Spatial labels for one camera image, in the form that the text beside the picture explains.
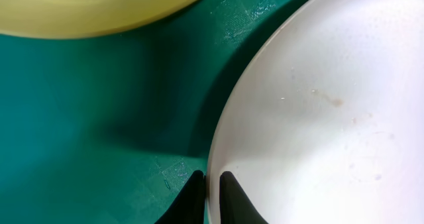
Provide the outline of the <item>pink white plate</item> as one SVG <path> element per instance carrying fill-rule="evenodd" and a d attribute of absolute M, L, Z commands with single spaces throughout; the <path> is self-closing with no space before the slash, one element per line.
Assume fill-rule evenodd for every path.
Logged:
<path fill-rule="evenodd" d="M 269 223 L 422 223 L 423 0 L 306 0 L 223 109 L 211 223 L 224 171 Z"/>

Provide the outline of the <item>yellow plate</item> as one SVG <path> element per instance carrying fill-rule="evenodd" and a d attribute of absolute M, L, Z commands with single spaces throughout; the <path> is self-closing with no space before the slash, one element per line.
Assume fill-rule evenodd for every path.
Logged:
<path fill-rule="evenodd" d="M 141 27 L 197 0 L 1 0 L 1 34 L 87 38 Z"/>

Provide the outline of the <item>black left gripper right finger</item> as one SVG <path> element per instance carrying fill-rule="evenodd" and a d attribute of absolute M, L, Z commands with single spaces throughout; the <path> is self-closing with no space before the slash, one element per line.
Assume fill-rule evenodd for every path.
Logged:
<path fill-rule="evenodd" d="M 221 224 L 267 224 L 230 171 L 219 179 Z"/>

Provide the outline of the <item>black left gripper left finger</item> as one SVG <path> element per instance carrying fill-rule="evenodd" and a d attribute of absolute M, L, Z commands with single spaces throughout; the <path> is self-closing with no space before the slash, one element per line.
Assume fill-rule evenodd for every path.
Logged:
<path fill-rule="evenodd" d="M 155 224 L 204 224 L 205 175 L 196 170 Z"/>

